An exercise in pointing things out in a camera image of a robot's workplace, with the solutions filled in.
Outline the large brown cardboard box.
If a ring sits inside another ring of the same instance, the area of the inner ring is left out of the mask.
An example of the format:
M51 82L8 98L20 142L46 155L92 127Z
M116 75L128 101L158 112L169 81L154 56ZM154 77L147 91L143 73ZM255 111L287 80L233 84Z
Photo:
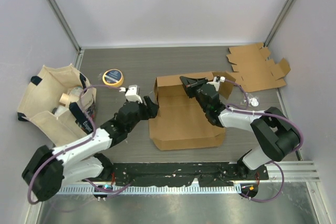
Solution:
M159 110L149 120L150 139L161 151L221 146L226 129L209 123L196 99L187 96L180 76L156 77Z

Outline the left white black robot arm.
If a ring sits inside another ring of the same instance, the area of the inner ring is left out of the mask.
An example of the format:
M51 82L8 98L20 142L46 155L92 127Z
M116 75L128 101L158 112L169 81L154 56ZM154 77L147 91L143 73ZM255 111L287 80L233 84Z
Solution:
M159 105L148 96L143 103L127 101L91 134L60 147L36 149L22 173L29 203L47 201L62 187L84 179L107 181L113 165L102 151L124 141L140 121L155 118L158 110Z

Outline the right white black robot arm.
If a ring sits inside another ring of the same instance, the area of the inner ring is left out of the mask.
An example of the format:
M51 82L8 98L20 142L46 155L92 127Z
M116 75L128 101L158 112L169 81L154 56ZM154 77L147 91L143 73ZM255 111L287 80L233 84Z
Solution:
M227 81L225 77L216 76L213 81L208 81L181 76L180 80L187 96L196 99L211 125L254 133L258 147L237 161L237 174L242 179L250 179L259 167L272 161L280 162L302 146L302 132L276 107L248 111L223 104L219 87Z

